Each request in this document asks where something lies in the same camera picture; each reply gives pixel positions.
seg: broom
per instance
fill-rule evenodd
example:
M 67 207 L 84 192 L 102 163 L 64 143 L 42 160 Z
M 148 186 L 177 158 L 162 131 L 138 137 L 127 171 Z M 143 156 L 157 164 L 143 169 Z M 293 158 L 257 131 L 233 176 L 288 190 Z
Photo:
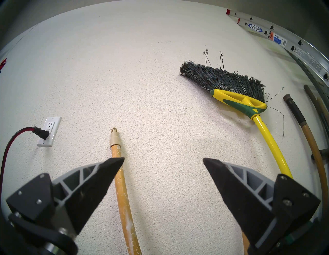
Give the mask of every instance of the broom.
M 217 100 L 247 115 L 257 125 L 269 146 L 281 173 L 292 178 L 289 167 L 270 131 L 261 119 L 265 111 L 264 85 L 253 77 L 230 73 L 222 69 L 184 62 L 180 74 L 189 78 L 200 87 L 210 91 Z

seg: red object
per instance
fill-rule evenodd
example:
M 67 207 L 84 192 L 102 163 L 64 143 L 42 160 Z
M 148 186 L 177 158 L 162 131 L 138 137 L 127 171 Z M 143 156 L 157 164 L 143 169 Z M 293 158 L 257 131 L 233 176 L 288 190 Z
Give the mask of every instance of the red object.
M 1 191 L 2 191 L 3 173 L 5 172 L 5 164 L 6 164 L 7 154 L 8 154 L 10 145 L 13 143 L 13 141 L 15 140 L 15 138 L 18 137 L 21 133 L 23 133 L 25 131 L 33 131 L 33 130 L 34 130 L 33 127 L 22 128 L 21 130 L 19 130 L 18 132 L 16 132 L 16 134 L 14 134 L 12 136 L 12 138 L 10 138 L 10 140 L 9 140 L 9 142 L 8 142 L 6 148 L 5 148 L 5 152 L 4 152 L 3 158 L 2 158 L 1 173 L 0 173 L 0 198 L 1 198 Z
M 7 59 L 5 59 L 4 61 L 2 61 L 2 63 L 0 64 L 0 70 L 5 66 L 5 64 L 6 64 L 6 60 L 7 60 Z

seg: ladder label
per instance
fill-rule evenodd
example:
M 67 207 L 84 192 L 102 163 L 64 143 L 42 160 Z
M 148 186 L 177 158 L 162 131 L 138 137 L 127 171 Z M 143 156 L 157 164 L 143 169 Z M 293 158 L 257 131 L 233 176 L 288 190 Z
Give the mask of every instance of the ladder label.
M 248 27 L 250 27 L 252 30 L 255 30 L 256 32 L 263 32 L 263 30 L 259 26 L 256 26 L 256 25 L 248 24 Z
M 268 34 L 268 38 L 272 40 L 273 42 L 276 42 L 277 44 L 281 45 L 282 47 L 285 47 L 287 44 L 287 40 L 284 39 L 282 36 L 279 36 L 272 31 Z
M 308 64 L 313 66 L 313 68 L 319 73 L 322 70 L 322 66 L 319 64 L 318 61 L 316 61 L 310 54 L 303 51 L 300 48 L 297 48 L 296 54 L 300 56 L 302 59 L 304 59 Z

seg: white textured wall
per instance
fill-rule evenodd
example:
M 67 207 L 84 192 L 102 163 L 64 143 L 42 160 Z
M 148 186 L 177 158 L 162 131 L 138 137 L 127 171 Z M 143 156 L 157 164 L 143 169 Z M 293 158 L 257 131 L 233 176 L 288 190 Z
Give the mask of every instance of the white textured wall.
M 41 172 L 56 178 L 107 159 L 110 129 L 122 138 L 126 183 L 144 254 L 242 254 L 239 226 L 203 157 L 251 167 L 275 180 L 279 169 L 254 123 L 178 75 L 203 51 L 225 69 L 254 76 L 274 95 L 262 117 L 294 178 L 320 197 L 310 149 L 282 100 L 290 93 L 319 147 L 322 128 L 303 91 L 305 75 L 226 16 L 224 8 L 185 1 L 117 1 L 50 18 L 0 52 L 0 154 L 18 129 L 62 116 L 53 147 L 24 133 L 6 163 L 2 206 Z M 76 240 L 80 254 L 126 254 L 114 184 Z

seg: power cord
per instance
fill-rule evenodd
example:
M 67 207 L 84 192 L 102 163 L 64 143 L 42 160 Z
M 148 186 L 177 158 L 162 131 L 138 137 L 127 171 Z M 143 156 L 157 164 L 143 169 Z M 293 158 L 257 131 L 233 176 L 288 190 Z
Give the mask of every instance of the power cord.
M 39 136 L 40 138 L 46 140 L 49 132 L 42 130 L 41 128 L 38 127 L 26 127 L 26 128 L 22 128 L 21 130 L 17 131 L 16 134 L 14 134 L 5 149 L 5 152 L 3 154 L 3 158 L 2 158 L 2 164 L 1 164 L 1 173 L 0 173 L 0 201 L 1 201 L 1 193 L 2 193 L 2 181 L 3 181 L 3 174 L 5 172 L 5 164 L 6 164 L 6 159 L 7 159 L 7 154 L 10 148 L 10 145 L 13 143 L 13 141 L 16 139 L 16 137 L 18 137 L 20 134 L 24 133 L 25 131 L 32 131 L 33 133 L 35 133 L 37 136 Z

